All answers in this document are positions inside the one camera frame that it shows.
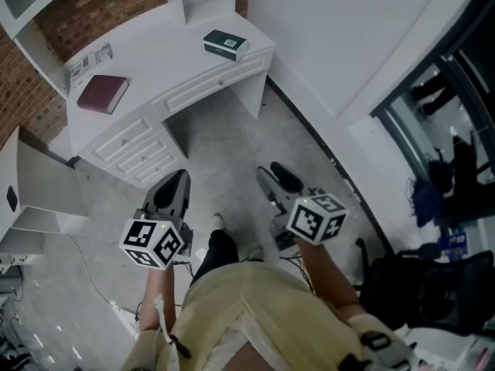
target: brick wall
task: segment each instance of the brick wall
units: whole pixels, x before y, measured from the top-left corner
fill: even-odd
[[[36,25],[62,61],[108,30],[166,0],[54,0]],[[237,0],[244,17],[249,0]],[[44,151],[67,125],[65,101],[36,72],[0,27],[0,147],[21,125],[22,139]]]
[[[19,125],[22,140],[43,151],[67,125],[65,100],[0,26],[0,147]]]

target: person's arm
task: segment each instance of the person's arm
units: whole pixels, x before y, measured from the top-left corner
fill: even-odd
[[[155,298],[160,293],[164,302],[165,325],[167,332],[171,332],[177,319],[173,265],[170,265],[165,271],[150,269],[148,273],[145,296],[142,300],[141,314],[139,316],[140,332],[159,329],[160,319],[155,308]]]
[[[357,299],[356,291],[335,265],[323,245],[313,246],[297,239],[299,252],[308,271],[315,294],[328,301],[346,318],[366,313]]]

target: gray floor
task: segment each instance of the gray floor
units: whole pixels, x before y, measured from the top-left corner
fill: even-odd
[[[257,121],[229,90],[222,90],[176,114],[168,124],[189,158],[186,168],[193,184],[186,221],[195,230],[194,270],[200,265],[194,254],[207,247],[209,218],[221,212],[241,253],[260,241],[267,262],[300,277],[294,267],[278,259],[268,238],[275,210],[258,188],[254,170],[272,161],[290,166],[311,186],[333,192],[348,207],[350,217],[343,231],[327,248],[351,280],[359,280],[361,275],[355,239],[363,237],[375,253],[380,251],[376,233],[345,182],[270,88],[265,89]],[[85,161],[78,162],[76,170],[90,216],[72,237],[102,295],[121,308],[134,310],[141,301],[147,270],[127,258],[118,240],[125,220],[141,205],[145,194]],[[22,325],[14,322],[14,326],[37,359],[50,370],[67,371],[76,366],[84,371],[118,370],[133,339],[91,286],[77,248],[68,238],[47,236],[45,257],[24,272],[24,297],[15,303]],[[176,267],[176,280],[176,302],[180,304],[190,282],[184,267]],[[11,312],[12,305],[8,303],[7,308]],[[82,359],[76,357],[73,347]]]

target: desk drawer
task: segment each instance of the desk drawer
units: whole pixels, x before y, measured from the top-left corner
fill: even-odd
[[[105,169],[162,129],[156,112],[148,105],[122,118],[104,135],[92,141],[80,156]]]
[[[266,70],[270,66],[273,51],[264,51],[232,62],[202,74],[152,102],[161,120],[181,111],[205,96],[246,77]]]
[[[148,188],[170,172],[180,169],[180,159],[162,151],[147,166],[127,178],[127,182],[140,188]]]
[[[160,131],[117,160],[107,169],[107,172],[121,179],[126,179],[132,173],[144,168],[164,151],[170,153],[173,149],[173,140],[167,131]]]

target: dark green box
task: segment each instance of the dark green box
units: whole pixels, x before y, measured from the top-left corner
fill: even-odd
[[[204,49],[237,62],[248,50],[248,41],[233,34],[214,30],[204,39]]]

